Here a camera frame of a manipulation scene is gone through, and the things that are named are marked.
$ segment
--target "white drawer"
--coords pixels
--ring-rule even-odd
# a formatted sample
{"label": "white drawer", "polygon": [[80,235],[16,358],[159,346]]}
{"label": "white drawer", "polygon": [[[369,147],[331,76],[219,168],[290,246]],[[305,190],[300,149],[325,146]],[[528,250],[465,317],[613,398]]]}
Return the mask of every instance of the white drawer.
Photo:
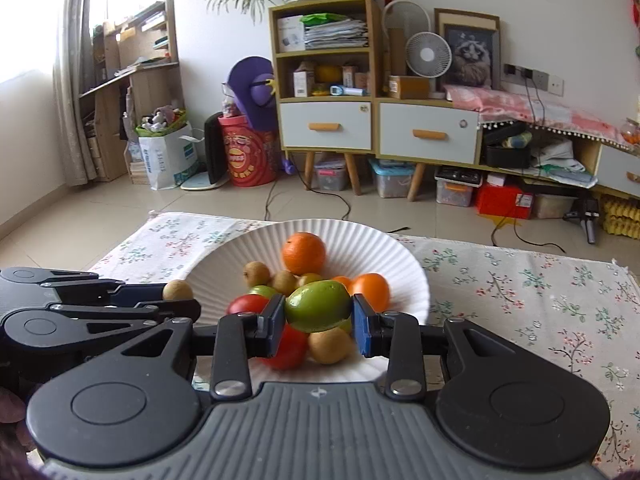
{"label": "white drawer", "polygon": [[640,158],[603,144],[596,172],[598,184],[640,197],[640,184],[630,180],[627,173],[640,177]]}
{"label": "white drawer", "polygon": [[286,148],[371,149],[371,103],[313,102],[280,105]]}
{"label": "white drawer", "polygon": [[473,164],[478,114],[435,106],[380,104],[380,153]]}

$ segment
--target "orange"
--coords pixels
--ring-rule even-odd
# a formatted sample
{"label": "orange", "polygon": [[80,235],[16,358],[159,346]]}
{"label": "orange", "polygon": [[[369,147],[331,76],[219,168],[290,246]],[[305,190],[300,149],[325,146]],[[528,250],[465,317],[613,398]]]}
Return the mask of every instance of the orange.
{"label": "orange", "polygon": [[389,284],[376,273],[361,274],[351,282],[349,293],[362,294],[376,312],[384,312],[389,306]]}
{"label": "orange", "polygon": [[293,233],[282,246],[282,261],[289,272],[299,276],[320,273],[326,252],[324,243],[311,233]]}
{"label": "orange", "polygon": [[332,278],[332,280],[334,280],[334,282],[343,284],[344,288],[346,288],[347,290],[349,290],[349,287],[351,286],[351,280],[346,276],[336,276],[335,278]]}

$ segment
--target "red bucket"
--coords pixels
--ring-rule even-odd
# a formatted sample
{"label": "red bucket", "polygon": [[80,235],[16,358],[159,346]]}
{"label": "red bucket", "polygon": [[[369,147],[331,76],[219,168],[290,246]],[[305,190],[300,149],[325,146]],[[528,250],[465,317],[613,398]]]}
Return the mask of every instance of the red bucket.
{"label": "red bucket", "polygon": [[234,186],[273,182],[278,171],[278,136],[252,130],[246,116],[220,117],[226,162]]}

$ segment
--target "white wall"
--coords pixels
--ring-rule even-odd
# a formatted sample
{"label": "white wall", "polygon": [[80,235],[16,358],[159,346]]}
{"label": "white wall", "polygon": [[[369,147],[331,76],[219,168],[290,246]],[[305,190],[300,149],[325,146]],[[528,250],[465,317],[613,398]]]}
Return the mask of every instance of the white wall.
{"label": "white wall", "polygon": [[252,22],[232,9],[217,13],[204,0],[174,0],[182,92],[195,128],[222,110],[222,83],[247,56],[271,59],[268,15]]}
{"label": "white wall", "polygon": [[[564,102],[618,126],[636,116],[640,60],[630,0],[414,0],[434,7],[496,14],[502,62],[564,79]],[[194,126],[220,110],[220,84],[245,56],[271,57],[269,25],[237,11],[206,9],[204,0],[175,0],[178,54]],[[524,87],[513,87],[524,92]]]}
{"label": "white wall", "polygon": [[0,83],[0,224],[64,184],[51,74]]}

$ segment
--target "wall outlet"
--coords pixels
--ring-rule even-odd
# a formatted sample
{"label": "wall outlet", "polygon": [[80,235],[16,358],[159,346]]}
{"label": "wall outlet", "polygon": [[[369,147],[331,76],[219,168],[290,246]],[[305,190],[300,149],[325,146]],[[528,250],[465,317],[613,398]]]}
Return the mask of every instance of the wall outlet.
{"label": "wall outlet", "polygon": [[505,64],[502,69],[501,79],[507,83],[524,86],[524,75],[528,74],[527,86],[535,91],[547,91],[549,85],[549,74],[540,72],[540,70],[532,70],[524,66]]}
{"label": "wall outlet", "polygon": [[549,76],[549,93],[559,95],[562,97],[564,95],[564,80],[560,79],[557,75]]}

